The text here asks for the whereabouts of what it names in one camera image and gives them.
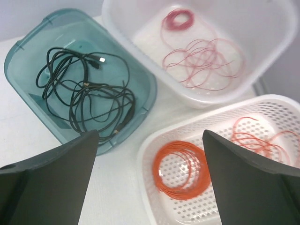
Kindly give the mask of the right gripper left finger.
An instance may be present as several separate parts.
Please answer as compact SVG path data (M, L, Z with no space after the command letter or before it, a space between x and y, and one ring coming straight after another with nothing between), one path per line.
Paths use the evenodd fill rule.
M76 225L98 149L95 130L0 169L2 225Z

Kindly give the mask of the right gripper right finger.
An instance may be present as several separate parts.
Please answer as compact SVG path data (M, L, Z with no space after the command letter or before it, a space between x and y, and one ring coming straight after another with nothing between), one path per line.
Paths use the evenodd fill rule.
M224 225L298 225L300 170L205 130L202 136Z

